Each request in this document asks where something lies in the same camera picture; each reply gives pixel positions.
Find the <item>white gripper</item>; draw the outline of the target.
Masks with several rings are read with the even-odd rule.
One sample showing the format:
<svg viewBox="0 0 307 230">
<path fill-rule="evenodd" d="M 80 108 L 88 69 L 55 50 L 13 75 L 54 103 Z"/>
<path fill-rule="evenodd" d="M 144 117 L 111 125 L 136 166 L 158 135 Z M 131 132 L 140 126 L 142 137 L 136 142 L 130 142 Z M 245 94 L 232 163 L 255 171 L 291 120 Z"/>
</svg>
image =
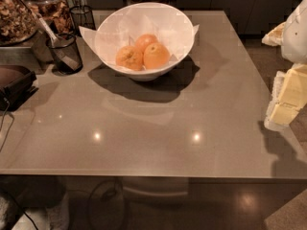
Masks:
<svg viewBox="0 0 307 230">
<path fill-rule="evenodd" d="M 307 0 L 302 0 L 285 22 L 267 33 L 262 43 L 280 46 L 282 57 L 295 63 L 286 73 L 276 73 L 264 121 L 265 128 L 282 131 L 307 104 Z"/>
</svg>

